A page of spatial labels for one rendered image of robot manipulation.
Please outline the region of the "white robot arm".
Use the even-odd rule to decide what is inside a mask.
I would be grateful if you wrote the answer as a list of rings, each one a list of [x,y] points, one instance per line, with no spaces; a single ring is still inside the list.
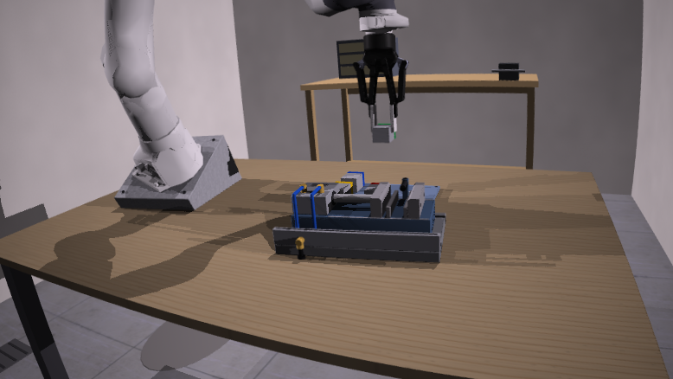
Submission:
[[[328,17],[357,6],[360,31],[366,35],[391,34],[409,25],[408,18],[397,14],[394,0],[305,1],[316,14]],[[154,3],[105,0],[105,43],[100,59],[109,85],[138,133],[140,146],[133,155],[132,176],[161,192],[193,177],[202,167],[203,156],[155,72]]]

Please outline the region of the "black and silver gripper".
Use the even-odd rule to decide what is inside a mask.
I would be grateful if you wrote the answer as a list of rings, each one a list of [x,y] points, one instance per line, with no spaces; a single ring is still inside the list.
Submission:
[[[379,34],[379,35],[365,35],[363,37],[363,45],[364,45],[364,56],[362,60],[354,62],[353,67],[356,70],[361,102],[367,103],[369,105],[371,132],[372,127],[377,125],[375,97],[376,97],[377,79],[380,72],[384,73],[388,87],[388,95],[390,99],[391,132],[396,132],[397,131],[396,118],[398,116],[397,105],[399,102],[402,102],[405,99],[406,70],[409,61],[407,60],[404,61],[397,55],[395,46],[395,35],[393,33]],[[372,51],[370,49],[380,49],[380,50]],[[392,68],[394,67],[396,61],[398,62],[399,67],[398,98],[396,96],[393,71],[392,71]],[[370,69],[369,98],[365,80],[365,73],[363,70],[364,63]]]

